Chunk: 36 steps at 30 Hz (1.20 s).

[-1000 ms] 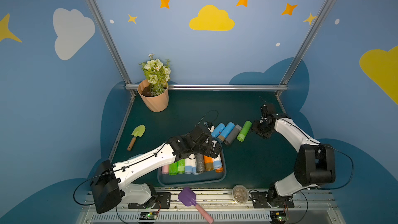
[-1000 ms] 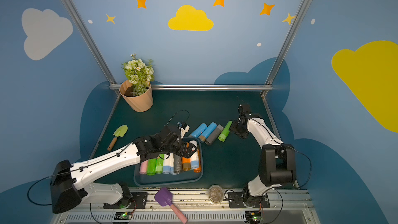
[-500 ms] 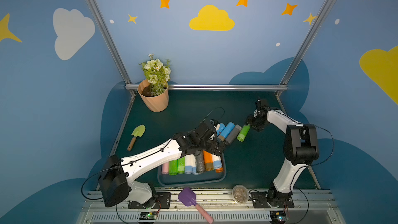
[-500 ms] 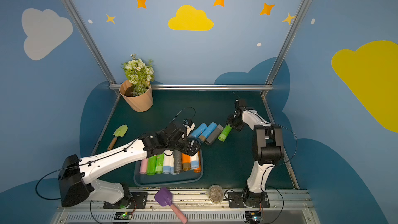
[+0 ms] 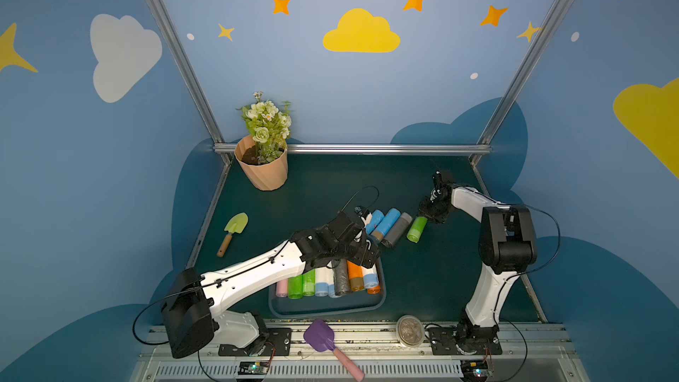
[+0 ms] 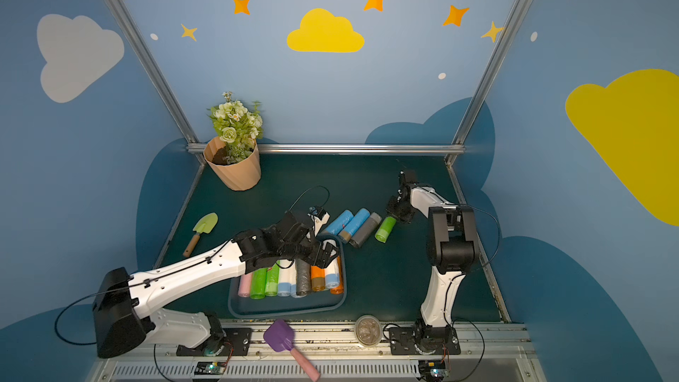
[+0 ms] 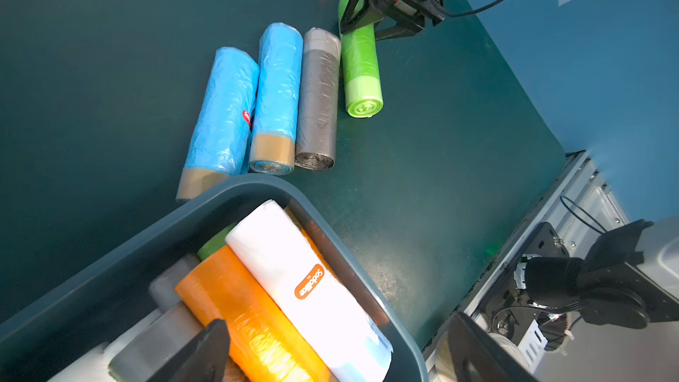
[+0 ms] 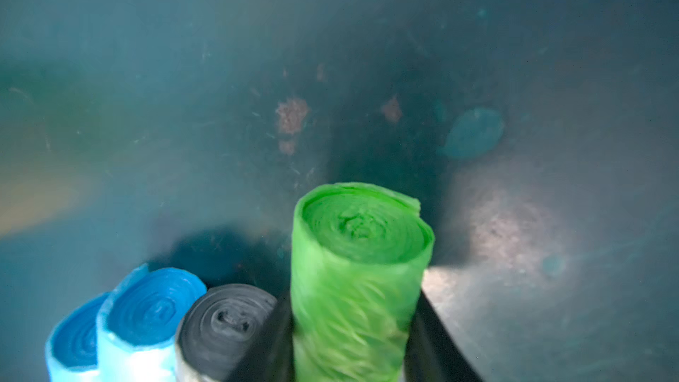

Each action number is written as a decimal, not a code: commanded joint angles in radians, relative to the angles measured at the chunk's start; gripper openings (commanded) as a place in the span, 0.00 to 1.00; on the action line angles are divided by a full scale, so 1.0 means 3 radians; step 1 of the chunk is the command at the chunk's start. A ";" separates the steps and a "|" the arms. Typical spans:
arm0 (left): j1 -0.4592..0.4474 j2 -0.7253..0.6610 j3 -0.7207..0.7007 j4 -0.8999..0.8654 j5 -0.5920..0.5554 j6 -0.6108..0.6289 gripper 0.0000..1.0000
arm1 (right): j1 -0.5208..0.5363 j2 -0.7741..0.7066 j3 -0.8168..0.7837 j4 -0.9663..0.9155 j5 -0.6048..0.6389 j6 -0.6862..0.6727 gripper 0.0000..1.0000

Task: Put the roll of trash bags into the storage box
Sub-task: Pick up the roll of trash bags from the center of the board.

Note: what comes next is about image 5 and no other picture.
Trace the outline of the white roll blue end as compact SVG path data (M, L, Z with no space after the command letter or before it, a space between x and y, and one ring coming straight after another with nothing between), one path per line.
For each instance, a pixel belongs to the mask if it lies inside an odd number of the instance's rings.
M374 289L379 286L378 270L376 265L370 268L362 267L362 279L366 289Z

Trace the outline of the white blue trash bag roll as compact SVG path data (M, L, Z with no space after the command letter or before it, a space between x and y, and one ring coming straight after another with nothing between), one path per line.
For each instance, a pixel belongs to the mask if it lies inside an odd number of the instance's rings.
M331 284L332 271L325 267L315 270L315 295L324 297L329 295L329 285Z

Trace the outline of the green trash bag roll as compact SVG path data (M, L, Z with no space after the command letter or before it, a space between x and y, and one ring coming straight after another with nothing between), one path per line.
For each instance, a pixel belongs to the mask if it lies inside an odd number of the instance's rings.
M297 300L303 297L303 276L288 279L288 299Z

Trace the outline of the pink trash bag roll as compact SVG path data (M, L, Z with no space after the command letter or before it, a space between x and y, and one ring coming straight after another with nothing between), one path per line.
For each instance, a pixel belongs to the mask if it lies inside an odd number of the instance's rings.
M283 279L276 284L276 297L288 298L288 279Z

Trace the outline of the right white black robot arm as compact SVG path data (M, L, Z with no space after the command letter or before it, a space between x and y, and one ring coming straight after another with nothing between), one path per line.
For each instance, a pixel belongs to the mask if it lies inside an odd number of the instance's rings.
M464 212L479 222L482 271L472 299L462 312L458 334L478 339L493 337L512 285L537 260L536 235L528 207L496 201L475 187L453 182L449 172L436 171L433 190L421 200L418 212L436 224L445 223L452 212Z

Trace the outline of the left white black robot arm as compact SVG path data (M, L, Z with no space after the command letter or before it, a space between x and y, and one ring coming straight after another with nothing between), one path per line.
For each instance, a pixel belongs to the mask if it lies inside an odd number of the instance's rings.
M371 268L381 252L358 215L338 212L331 222L296 231L279 246L248 261L203 274L188 268L177 276L160 306L172 357L194 355L216 336L236 348L263 344L263 320L250 312L231 312L234 304L333 260Z

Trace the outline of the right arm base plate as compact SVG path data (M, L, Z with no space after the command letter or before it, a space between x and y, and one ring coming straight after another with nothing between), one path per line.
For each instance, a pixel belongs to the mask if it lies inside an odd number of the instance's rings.
M452 326L429 326L425 329L433 355L486 355L502 354L497 338L484 339L458 335Z

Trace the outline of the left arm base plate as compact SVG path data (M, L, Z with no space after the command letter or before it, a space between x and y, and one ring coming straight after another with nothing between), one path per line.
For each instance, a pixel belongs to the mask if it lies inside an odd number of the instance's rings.
M268 330L267 337L260 335L246 348L236 348L229 344L220 344L220 357L288 357L292 345L292 330L286 327L274 327Z

